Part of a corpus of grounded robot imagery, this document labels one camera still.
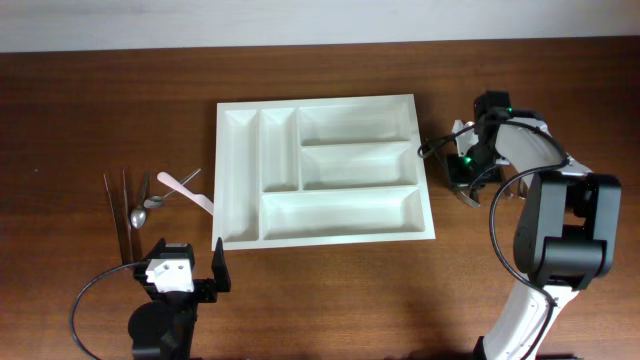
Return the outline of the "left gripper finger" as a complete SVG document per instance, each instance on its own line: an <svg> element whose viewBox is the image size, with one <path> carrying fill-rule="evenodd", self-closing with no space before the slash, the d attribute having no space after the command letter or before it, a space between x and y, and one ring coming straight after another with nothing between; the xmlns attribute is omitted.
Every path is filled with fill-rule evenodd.
<svg viewBox="0 0 640 360"><path fill-rule="evenodd" d="M231 278L226 265L223 240L218 237L215 243L211 269L214 275L216 291L228 293L231 291Z"/></svg>
<svg viewBox="0 0 640 360"><path fill-rule="evenodd" d="M165 247L166 241L164 238L161 238L147 254L147 259L159 259L161 257L161 254L164 252Z"/></svg>

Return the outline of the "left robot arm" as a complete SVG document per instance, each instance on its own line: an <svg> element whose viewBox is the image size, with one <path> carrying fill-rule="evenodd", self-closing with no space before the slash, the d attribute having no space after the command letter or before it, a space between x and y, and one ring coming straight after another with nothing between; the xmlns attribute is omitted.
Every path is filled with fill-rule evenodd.
<svg viewBox="0 0 640 360"><path fill-rule="evenodd" d="M195 279L195 256L190 244L159 240L134 265L133 278L150 301L138 307L128 322L135 359L188 360L198 306L215 303L220 293L231 291L231 279L224 256L223 241L214 245L213 276Z"/></svg>

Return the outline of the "steel fork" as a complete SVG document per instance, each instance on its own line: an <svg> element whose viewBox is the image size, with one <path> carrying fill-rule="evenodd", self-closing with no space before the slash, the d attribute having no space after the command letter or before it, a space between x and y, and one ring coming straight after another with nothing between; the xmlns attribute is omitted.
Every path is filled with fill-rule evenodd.
<svg viewBox="0 0 640 360"><path fill-rule="evenodd" d="M466 204L466 205L468 205L468 206L470 206L472 208L479 208L480 207L480 203L479 203L479 200L477 198L477 195L474 193L473 190L464 190L464 189L459 188L459 187L454 187L453 185L450 184L448 164L447 164L446 160L440 155L440 151L436 149L436 147L439 146L440 144L443 144L442 140L434 139L432 141L428 141L426 143L425 155L427 157L429 157L431 155L434 155L436 157L436 159L438 160L439 164L443 168L443 171L444 171L444 174L446 176L447 185L449 187L449 190L460 201L462 201L464 204Z"/></svg>
<svg viewBox="0 0 640 360"><path fill-rule="evenodd" d="M508 182L508 180L514 176L517 173L517 171L511 166L503 166L500 169L500 174L501 174L501 184L504 185ZM511 199L514 196L514 190L513 190L513 186L512 185L508 185L505 187L504 192L502 193L502 197L504 199Z"/></svg>

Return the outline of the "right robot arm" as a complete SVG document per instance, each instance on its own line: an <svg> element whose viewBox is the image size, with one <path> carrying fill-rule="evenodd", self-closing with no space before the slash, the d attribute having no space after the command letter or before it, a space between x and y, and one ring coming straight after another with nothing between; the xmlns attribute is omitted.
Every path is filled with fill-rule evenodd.
<svg viewBox="0 0 640 360"><path fill-rule="evenodd" d="M622 187L597 174L556 141L543 117L516 109L508 93L487 91L474 119L455 121L446 158L450 188L471 207L479 190L499 188L489 208L489 236L515 284L493 328L478 338L476 359L533 359L560 312L614 260ZM512 262L497 239L497 208L512 187L525 204L514 234Z"/></svg>

